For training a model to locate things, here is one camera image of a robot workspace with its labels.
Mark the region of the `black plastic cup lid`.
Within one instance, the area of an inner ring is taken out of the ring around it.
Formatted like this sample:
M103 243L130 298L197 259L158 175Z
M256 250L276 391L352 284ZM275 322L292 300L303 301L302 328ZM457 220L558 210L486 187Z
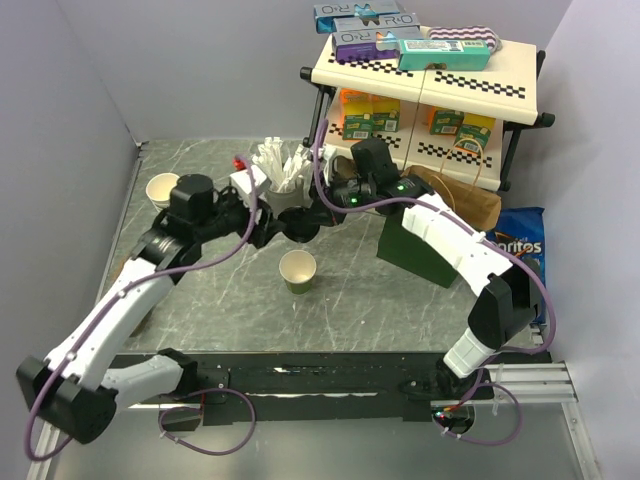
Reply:
M289 240L300 244L310 242L320 231L310 208L288 208L279 214L277 220L282 224L281 232Z

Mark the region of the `green paper coffee cup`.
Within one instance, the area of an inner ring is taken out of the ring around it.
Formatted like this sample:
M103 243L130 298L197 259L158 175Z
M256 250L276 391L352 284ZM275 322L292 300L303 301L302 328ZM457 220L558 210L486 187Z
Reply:
M288 290L302 295L311 289L317 271L315 258L304 250L292 250L279 262L279 273Z

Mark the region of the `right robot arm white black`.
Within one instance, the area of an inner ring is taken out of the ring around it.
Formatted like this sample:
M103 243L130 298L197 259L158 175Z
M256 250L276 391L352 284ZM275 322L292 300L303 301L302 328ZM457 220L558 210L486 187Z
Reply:
M403 176L386 144L377 138L357 143L356 173L348 180L327 180L321 150L326 129L311 146L312 194L328 219L374 209L399 216L402 227L422 240L469 285L477 300L467 328L444 355L438 390L459 398L472 384L471 374L512 348L509 341L542 313L555 317L539 265L500 248L450 208L418 176Z

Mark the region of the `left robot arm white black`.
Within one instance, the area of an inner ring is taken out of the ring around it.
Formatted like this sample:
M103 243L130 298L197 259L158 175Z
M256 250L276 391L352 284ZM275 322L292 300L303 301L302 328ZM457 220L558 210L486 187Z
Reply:
M131 405L163 395L177 402L191 399L198 387L197 363L174 349L131 367L111 364L143 318L185 273L199 268L203 244L231 233L251 243L264 231L270 210L259 197L269 184L256 166L233 173L220 192L205 175L180 177L169 207L85 320L44 359L28 356L17 368L29 419L42 419L88 444Z

